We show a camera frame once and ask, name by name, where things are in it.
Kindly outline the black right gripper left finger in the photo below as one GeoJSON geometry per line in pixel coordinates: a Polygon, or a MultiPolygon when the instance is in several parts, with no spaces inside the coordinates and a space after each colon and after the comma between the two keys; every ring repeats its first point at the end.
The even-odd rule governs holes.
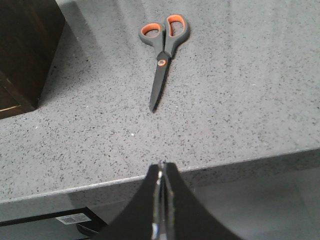
{"type": "Polygon", "coordinates": [[[158,240],[162,203],[162,165],[153,164],[124,210],[94,240],[158,240]]]}

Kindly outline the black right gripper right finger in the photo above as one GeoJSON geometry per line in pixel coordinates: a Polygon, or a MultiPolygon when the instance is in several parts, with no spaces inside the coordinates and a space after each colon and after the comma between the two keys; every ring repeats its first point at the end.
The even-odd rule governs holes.
{"type": "Polygon", "coordinates": [[[166,240],[240,240],[212,216],[172,162],[161,165],[161,227],[166,240]]]}

